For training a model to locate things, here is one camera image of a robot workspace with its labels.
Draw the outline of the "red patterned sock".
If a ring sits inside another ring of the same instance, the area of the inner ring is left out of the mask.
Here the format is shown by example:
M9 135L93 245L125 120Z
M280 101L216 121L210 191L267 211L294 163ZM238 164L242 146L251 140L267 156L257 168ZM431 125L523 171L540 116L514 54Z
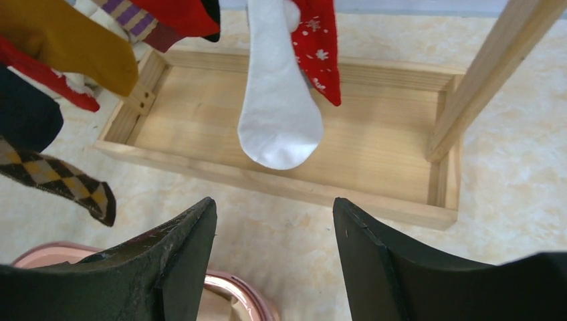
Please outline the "red patterned sock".
M331 104L340 106L338 35L333 0L294 0L300 23L292 33L298 65L311 85Z

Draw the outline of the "pink plastic laundry basket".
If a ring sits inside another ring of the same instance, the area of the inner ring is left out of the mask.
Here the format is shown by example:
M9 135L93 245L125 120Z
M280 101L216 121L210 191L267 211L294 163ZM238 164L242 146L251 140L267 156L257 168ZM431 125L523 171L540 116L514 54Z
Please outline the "pink plastic laundry basket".
M99 251L98 248L77 243L44 243L26 251L11 265L38 268L58 263L77 263ZM197 320L279 319L277 308L247 282L227 272L207 271Z

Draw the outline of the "red white dark sock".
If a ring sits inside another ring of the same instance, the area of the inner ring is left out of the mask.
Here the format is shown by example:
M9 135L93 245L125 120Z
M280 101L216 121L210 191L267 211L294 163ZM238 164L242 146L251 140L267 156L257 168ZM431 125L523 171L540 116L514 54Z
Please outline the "red white dark sock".
M1 36L1 63L11 71L16 71L19 76L24 75L25 80L42 85L78 108L90 112L97 112L100 109L89 87L69 79L63 73L23 53L3 36Z

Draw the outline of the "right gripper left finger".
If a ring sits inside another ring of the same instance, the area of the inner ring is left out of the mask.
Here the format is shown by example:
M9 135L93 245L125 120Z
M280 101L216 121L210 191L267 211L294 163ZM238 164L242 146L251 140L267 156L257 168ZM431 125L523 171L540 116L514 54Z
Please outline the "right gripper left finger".
M77 263L1 266L2 320L195 320L217 226L205 197Z

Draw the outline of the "brown yellow argyle sock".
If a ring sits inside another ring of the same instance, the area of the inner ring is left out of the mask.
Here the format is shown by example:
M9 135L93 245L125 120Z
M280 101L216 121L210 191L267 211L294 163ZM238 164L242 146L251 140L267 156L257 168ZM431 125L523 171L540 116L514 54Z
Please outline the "brown yellow argyle sock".
M69 199L103 225L114 225L116 199L108 183L63 160L16 149L1 137L1 174L27 187Z

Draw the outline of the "wooden hanger rack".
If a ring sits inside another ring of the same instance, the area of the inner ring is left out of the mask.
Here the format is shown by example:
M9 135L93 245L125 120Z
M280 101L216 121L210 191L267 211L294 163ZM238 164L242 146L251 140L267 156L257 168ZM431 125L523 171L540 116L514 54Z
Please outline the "wooden hanger rack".
M296 169L265 169L240 149L243 49L148 50L135 90L94 146L122 161L319 205L345 197L380 218L446 229L458 217L464 132L565 10L565 1L509 1L466 72L341 58L343 105L314 95L324 137Z

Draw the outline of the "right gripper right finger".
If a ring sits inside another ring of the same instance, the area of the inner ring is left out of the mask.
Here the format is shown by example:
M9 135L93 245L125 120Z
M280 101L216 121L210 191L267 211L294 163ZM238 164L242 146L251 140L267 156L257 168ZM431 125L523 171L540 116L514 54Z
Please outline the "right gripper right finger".
M565 320L566 254L501 265L426 245L345 198L333 204L353 320Z

